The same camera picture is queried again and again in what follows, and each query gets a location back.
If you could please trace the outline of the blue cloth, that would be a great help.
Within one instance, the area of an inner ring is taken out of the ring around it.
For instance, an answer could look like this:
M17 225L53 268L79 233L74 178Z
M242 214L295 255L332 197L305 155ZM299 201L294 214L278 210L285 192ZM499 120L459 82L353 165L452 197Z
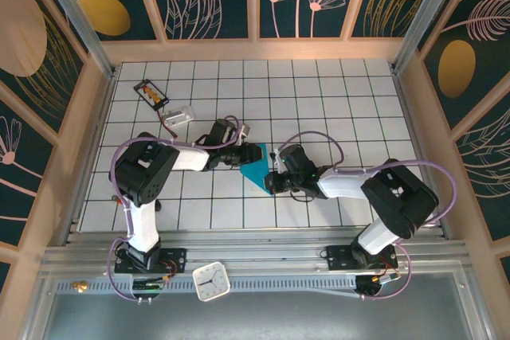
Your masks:
M265 176L273 171L273 161L269 155L265 143L255 143L263 149L263 163L248 166L247 163L240 166L241 174L249 179L267 194L271 195L266 189Z

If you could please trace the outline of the white square clock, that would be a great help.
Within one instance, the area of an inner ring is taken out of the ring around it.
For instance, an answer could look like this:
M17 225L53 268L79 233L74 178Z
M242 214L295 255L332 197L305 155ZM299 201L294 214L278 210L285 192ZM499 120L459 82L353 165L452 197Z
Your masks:
M201 302L209 302L230 292L231 285L224 264L216 261L193 270L194 287Z

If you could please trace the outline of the clear plastic box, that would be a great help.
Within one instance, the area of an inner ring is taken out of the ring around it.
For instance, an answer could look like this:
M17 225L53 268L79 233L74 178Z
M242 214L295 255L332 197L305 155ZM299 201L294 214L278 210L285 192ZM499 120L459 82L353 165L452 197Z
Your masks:
M172 109L163 114L162 120L168 128L177 127L194 120L194 110L190 105Z

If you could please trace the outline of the black battery with orange label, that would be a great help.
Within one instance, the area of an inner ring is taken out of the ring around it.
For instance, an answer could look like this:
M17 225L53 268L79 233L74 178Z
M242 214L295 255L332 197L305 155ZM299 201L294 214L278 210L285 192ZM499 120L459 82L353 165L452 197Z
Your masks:
M149 79L142 80L133 89L153 111L159 111L169 102L167 96Z

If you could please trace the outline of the grey metal panel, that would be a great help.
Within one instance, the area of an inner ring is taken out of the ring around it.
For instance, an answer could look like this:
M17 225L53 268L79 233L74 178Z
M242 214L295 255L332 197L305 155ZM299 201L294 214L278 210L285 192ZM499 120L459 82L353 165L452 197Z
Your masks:
M232 291L199 301L181 279L153 303L121 299L102 278L84 292L42 280L21 340L498 340L469 278L418 273L399 295L357 299L311 291Z

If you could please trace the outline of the aluminium mounting rail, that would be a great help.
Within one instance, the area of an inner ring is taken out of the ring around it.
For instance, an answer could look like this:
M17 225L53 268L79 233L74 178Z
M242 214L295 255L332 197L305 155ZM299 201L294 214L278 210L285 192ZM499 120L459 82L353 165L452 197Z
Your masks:
M324 248L350 244L358 227L298 229L174 230L161 233L165 248L187 250L186 273L214 261L234 276L311 275L325 273ZM49 247L41 276L105 276L108 250L116 233L71 233L64 247ZM441 229L421 229L397 251L403 271L451 272L469 268L466 245L447 240Z

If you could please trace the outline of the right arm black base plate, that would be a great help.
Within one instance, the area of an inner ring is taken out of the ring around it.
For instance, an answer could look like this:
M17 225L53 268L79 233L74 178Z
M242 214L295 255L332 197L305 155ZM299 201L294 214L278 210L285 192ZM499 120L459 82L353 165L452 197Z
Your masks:
M358 245L330 245L325 250L325 259L330 271L398 268L395 248L391 244L375 255L371 255Z

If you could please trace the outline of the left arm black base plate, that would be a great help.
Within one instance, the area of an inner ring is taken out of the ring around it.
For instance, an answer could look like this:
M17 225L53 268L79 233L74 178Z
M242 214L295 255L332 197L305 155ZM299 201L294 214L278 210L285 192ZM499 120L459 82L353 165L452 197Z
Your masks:
M150 271L133 263L122 248L116 253L114 263L115 274L182 274L186 267L186 249L184 248L163 248L160 253L159 262Z

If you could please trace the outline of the aluminium side rail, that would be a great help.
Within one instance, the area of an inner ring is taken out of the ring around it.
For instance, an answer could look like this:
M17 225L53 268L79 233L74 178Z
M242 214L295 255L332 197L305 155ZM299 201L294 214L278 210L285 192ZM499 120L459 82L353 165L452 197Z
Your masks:
M119 69L114 68L112 77L105 81L104 86L98 92L95 103L92 105L91 122L88 124L88 130L83 139L84 149L80 154L75 186L69 199L61 230L56 237L57 246L66 246L73 222L81 215L118 74Z
M406 120L406 124L409 129L410 140L414 147L414 153L417 157L417 160L428 161L428 155L426 153L424 140L422 138L421 133L418 131L418 120L413 111L410 97L407 95L404 83L399 78L398 75L392 74L392 80L394 81L395 90L398 94L398 98L400 100L400 104L402 106L402 112ZM432 166L419 165L420 172L422 174L423 180L425 184L428 185L429 188L432 189L438 196L440 196L440 189L438 185L438 181L447 181L447 186L450 185L449 179L438 169ZM442 236L446 240L452 239L452 232L449 227L448 222L441 218L439 221L436 221L434 224L430 224L426 226L427 228L437 227L441 228Z

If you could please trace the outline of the aluminium corner post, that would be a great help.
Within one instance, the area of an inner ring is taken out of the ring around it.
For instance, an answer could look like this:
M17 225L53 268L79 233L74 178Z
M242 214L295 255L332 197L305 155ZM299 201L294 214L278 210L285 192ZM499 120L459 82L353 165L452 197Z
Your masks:
M433 21L444 1L445 0L422 0L391 65L392 73L395 76L400 75L406 68L410 58L418 47L419 41L423 38L428 26Z
M86 45L89 53L98 64L101 72L108 78L112 79L115 75L116 67L109 60L107 53L104 51L100 39L92 28L91 24L80 7L77 0L58 0L63 10L69 16L69 20L74 25L81 40Z

